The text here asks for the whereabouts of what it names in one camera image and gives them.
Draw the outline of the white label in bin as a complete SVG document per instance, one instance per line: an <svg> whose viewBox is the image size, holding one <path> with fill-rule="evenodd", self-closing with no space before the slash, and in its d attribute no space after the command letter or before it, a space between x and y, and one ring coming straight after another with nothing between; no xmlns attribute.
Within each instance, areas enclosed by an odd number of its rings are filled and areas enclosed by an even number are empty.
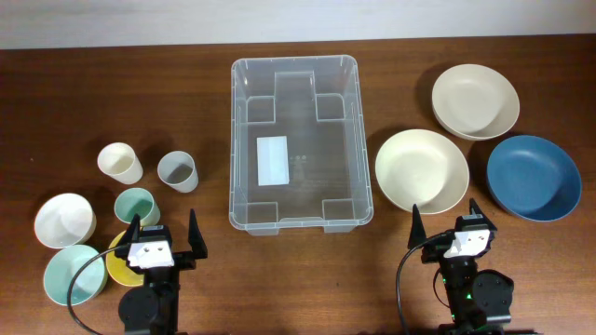
<svg viewBox="0 0 596 335"><path fill-rule="evenodd" d="M276 186L290 182L286 136L257 139L258 185Z"/></svg>

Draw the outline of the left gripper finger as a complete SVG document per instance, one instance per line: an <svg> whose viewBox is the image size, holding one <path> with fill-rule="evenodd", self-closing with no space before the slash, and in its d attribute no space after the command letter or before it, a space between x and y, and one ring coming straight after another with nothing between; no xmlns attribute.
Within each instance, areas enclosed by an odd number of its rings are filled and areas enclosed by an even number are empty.
<svg viewBox="0 0 596 335"><path fill-rule="evenodd" d="M195 259L207 259L208 258L208 249L203 239L203 236L198 228L197 220L196 220L196 213L191 208L190 215L189 215L189 225L188 225L188 244L191 247L189 251L189 255Z"/></svg>
<svg viewBox="0 0 596 335"><path fill-rule="evenodd" d="M133 216L131 223L129 224L129 228L126 230L126 232L123 234L121 238L121 245L129 246L132 243L136 243L139 239L138 235L140 232L140 228L141 216L138 213L136 213Z"/></svg>

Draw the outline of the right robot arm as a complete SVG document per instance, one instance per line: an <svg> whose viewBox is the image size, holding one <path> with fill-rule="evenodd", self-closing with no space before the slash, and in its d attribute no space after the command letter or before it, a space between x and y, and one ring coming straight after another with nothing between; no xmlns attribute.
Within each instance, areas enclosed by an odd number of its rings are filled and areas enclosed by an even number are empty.
<svg viewBox="0 0 596 335"><path fill-rule="evenodd" d="M495 270L480 271L477 264L491 249L496 232L471 199L469 213L458 217L453 229L428 237L420 211L413 206L408 249L421 249L421 262L439 266L453 320L439 326L439 334L502 334L511 321L513 280Z"/></svg>

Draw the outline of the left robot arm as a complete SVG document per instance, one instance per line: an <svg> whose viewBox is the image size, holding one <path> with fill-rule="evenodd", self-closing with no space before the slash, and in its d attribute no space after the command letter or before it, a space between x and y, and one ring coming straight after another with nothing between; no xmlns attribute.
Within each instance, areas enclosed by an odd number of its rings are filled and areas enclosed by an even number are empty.
<svg viewBox="0 0 596 335"><path fill-rule="evenodd" d="M197 260L208 257L193 210L189 216L187 241L189 250L174 252L168 226L142 227L140 216L133 216L115 249L115 256L143 277L142 285L130 289L118 306L127 334L175 334L178 331L180 272L194 270Z"/></svg>

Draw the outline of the white small bowl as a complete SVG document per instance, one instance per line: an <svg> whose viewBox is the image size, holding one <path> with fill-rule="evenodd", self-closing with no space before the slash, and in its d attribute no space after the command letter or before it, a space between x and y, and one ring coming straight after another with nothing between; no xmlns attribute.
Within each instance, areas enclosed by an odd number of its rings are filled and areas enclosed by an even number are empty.
<svg viewBox="0 0 596 335"><path fill-rule="evenodd" d="M58 194L37 211L34 233L48 248L83 244L95 232L96 215L89 201L80 194Z"/></svg>

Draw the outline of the beige bowl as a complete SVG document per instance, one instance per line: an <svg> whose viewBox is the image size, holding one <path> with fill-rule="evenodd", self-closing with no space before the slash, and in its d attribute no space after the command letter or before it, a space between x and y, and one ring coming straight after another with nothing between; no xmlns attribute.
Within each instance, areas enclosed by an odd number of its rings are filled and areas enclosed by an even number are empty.
<svg viewBox="0 0 596 335"><path fill-rule="evenodd" d="M438 122L469 141L497 138L513 128L521 110L518 93L501 73L479 64L444 71L431 93Z"/></svg>

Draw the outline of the cream cup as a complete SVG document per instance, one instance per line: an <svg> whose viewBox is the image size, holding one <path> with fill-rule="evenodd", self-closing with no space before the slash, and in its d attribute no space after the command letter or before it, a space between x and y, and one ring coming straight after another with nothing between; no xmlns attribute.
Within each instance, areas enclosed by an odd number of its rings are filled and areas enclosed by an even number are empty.
<svg viewBox="0 0 596 335"><path fill-rule="evenodd" d="M142 178L141 162L134 150L124 142L105 146L97 157L100 171L123 184L133 184Z"/></svg>

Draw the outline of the clear plastic storage bin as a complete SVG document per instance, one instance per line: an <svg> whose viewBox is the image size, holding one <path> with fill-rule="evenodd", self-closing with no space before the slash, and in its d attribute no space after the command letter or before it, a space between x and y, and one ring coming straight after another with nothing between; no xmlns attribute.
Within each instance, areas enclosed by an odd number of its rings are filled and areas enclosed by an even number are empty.
<svg viewBox="0 0 596 335"><path fill-rule="evenodd" d="M244 58L231 67L229 221L250 235L373 218L359 67L349 55ZM290 182L259 186L257 139L286 136Z"/></svg>

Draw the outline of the blue bowl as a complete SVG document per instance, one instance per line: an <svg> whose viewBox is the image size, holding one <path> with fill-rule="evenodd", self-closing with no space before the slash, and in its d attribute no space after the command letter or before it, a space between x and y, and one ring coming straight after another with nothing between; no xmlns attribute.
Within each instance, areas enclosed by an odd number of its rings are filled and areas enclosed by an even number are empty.
<svg viewBox="0 0 596 335"><path fill-rule="evenodd" d="M571 156L531 135L497 144L488 159L486 180L502 209L528 221L560 220L576 209L582 195L581 176Z"/></svg>

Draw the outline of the cream bowl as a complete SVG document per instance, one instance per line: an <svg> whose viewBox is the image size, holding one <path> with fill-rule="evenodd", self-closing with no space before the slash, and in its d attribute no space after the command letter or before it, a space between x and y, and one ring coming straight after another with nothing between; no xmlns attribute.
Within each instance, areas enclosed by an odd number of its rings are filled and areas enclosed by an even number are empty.
<svg viewBox="0 0 596 335"><path fill-rule="evenodd" d="M375 177L385 197L406 211L439 214L455 207L469 186L462 151L441 134L426 129L403 130L380 147Z"/></svg>

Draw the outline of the mint green small bowl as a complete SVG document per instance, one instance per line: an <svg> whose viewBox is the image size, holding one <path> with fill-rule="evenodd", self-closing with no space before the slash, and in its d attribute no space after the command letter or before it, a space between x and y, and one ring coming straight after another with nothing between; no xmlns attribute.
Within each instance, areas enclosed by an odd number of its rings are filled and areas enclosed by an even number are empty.
<svg viewBox="0 0 596 335"><path fill-rule="evenodd" d="M44 290L47 296L58 305L67 304L67 290L77 271L99 252L86 245L74 245L62 249L54 255L44 273ZM76 279L71 304L82 304L96 297L104 288L108 273L103 258L98 258Z"/></svg>

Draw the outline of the mint green cup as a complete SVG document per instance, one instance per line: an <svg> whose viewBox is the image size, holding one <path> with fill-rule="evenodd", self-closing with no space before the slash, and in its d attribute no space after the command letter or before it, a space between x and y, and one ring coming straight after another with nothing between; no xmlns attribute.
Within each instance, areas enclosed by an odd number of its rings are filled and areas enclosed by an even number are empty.
<svg viewBox="0 0 596 335"><path fill-rule="evenodd" d="M138 214L142 227L157 225L161 217L154 197L143 188L129 188L122 192L115 200L114 211L116 217L127 224L132 223Z"/></svg>

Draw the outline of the grey cup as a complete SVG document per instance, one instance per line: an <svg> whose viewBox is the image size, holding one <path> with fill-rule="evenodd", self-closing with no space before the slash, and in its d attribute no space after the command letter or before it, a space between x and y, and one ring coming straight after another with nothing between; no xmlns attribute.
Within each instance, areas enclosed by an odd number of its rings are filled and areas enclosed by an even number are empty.
<svg viewBox="0 0 596 335"><path fill-rule="evenodd" d="M165 154L157 165L159 179L179 193L190 193L198 186L198 173L193 157L184 151Z"/></svg>

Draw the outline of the yellow small bowl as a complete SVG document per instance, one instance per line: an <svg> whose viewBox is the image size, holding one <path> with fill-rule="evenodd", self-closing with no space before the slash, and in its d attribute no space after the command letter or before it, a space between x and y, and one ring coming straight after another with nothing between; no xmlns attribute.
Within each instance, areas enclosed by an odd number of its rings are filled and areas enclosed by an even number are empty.
<svg viewBox="0 0 596 335"><path fill-rule="evenodd" d="M139 287L143 284L143 276L131 271L126 262L117 258L114 252L106 256L106 268L114 281L125 287Z"/></svg>

